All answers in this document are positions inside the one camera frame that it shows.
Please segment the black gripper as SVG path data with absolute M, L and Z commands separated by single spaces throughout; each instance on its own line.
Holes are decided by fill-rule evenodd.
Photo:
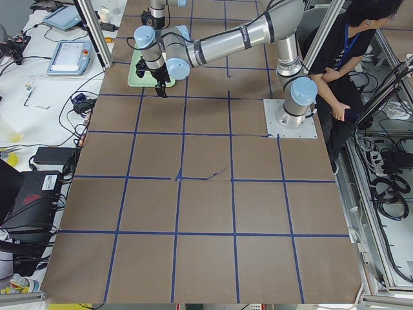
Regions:
M 149 9 L 144 10 L 141 15 L 141 23 L 142 25 L 150 25 L 152 26 L 152 14 Z
M 158 97 L 167 98 L 166 84 L 171 82 L 171 78 L 167 72 L 166 65 L 163 64 L 157 68 L 150 68 L 149 62 L 145 61 L 143 57 L 136 63 L 136 76 L 144 78 L 149 75 L 156 81 L 155 91 Z

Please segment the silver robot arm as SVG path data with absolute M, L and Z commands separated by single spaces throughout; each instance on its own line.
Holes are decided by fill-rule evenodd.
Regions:
M 316 84 L 303 73 L 297 46 L 296 30 L 304 8 L 303 1 L 265 1 L 263 12 L 255 19 L 195 40 L 190 39 L 186 26 L 156 30 L 141 25 L 134 32 L 135 50 L 141 53 L 136 74 L 150 73 L 157 81 L 157 95 L 165 98 L 166 84 L 187 78 L 192 68 L 260 44 L 275 44 L 277 76 L 286 96 L 276 110 L 276 121 L 285 129 L 298 129 L 317 96 Z
M 187 3 L 187 0 L 150 0 L 149 7 L 140 15 L 141 23 L 150 25 L 156 30 L 168 28 L 169 25 L 165 25 L 165 8 L 186 7 Z

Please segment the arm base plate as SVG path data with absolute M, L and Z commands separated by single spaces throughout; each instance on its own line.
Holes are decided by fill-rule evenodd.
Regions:
M 317 139 L 316 126 L 309 106 L 302 116 L 284 110 L 284 99 L 264 99 L 264 113 L 269 138 Z

